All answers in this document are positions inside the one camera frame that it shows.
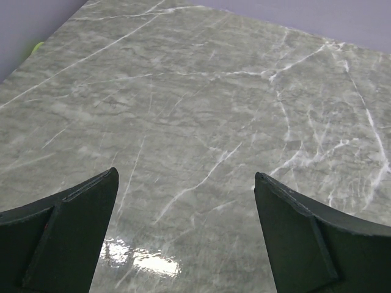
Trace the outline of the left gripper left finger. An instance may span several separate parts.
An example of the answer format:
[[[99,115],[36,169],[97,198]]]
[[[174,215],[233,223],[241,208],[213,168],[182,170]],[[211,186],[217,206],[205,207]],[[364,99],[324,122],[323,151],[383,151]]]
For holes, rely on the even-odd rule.
[[[119,188],[112,167],[1,212],[1,292],[89,292]]]

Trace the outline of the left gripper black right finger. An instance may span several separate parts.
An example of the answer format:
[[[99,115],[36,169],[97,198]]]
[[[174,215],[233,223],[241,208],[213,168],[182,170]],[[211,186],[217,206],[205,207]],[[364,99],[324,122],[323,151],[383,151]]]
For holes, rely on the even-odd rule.
[[[278,292],[390,292],[390,227],[255,175],[255,201]]]

